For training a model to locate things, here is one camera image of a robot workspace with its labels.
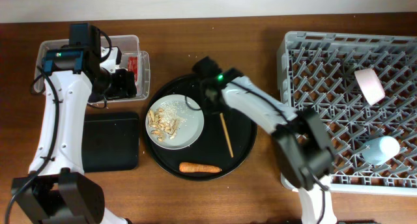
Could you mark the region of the wooden chopstick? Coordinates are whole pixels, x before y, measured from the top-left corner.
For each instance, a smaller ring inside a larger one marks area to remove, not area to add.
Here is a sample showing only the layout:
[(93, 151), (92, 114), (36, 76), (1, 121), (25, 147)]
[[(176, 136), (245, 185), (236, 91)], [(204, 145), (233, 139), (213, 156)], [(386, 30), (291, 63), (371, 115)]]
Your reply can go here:
[(224, 132), (224, 135), (225, 135), (225, 140), (226, 140), (226, 143), (227, 143), (227, 147), (228, 147), (228, 150), (229, 150), (229, 153), (230, 153), (230, 157), (234, 158), (234, 153), (233, 153), (233, 149), (232, 149), (232, 146), (231, 146), (229, 132), (228, 132), (228, 129), (227, 129), (227, 124), (226, 124), (225, 119), (224, 119), (224, 115), (223, 115), (223, 113), (220, 113), (219, 116), (220, 116), (220, 120), (221, 120), (221, 124), (222, 124), (222, 128), (223, 128), (223, 132)]

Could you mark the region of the red snack wrapper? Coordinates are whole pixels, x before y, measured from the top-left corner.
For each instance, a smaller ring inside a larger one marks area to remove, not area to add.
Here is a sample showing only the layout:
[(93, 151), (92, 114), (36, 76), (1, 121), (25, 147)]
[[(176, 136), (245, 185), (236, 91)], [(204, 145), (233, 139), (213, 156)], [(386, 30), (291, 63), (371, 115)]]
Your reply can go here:
[(138, 72), (138, 57), (129, 57), (128, 58), (128, 71), (134, 74), (134, 79), (137, 81), (137, 72)]

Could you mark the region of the light blue cup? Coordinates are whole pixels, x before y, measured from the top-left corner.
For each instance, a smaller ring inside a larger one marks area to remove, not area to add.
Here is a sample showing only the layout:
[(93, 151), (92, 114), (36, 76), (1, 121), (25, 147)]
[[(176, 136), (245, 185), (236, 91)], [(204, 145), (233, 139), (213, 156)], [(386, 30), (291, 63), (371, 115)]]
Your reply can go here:
[(383, 136), (364, 143), (364, 160), (372, 165), (382, 165), (399, 153), (400, 144), (391, 136)]

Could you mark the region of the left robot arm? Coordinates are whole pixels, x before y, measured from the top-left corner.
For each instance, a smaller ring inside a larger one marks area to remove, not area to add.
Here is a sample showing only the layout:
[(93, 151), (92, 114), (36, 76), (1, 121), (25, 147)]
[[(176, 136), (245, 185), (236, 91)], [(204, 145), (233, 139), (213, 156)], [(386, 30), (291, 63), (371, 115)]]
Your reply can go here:
[(70, 26), (67, 45), (49, 49), (37, 67), (46, 97), (40, 141), (26, 177), (14, 178), (5, 211), (9, 223), (18, 204), (33, 223), (129, 223), (106, 208), (102, 188), (84, 175), (82, 137), (89, 100), (131, 98), (134, 73), (109, 70), (121, 62), (119, 48), (102, 52), (110, 38), (89, 23)]

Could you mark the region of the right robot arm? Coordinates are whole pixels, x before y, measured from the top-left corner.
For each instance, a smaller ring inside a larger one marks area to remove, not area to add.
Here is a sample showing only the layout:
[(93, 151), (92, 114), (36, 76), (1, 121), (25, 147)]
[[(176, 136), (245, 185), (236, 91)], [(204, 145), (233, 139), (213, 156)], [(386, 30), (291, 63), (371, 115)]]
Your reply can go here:
[(260, 126), (274, 142), (281, 175), (298, 190), (303, 223), (337, 223), (330, 173), (336, 150), (319, 114), (281, 103), (235, 68), (222, 71), (210, 57), (197, 61), (204, 113), (234, 109)]

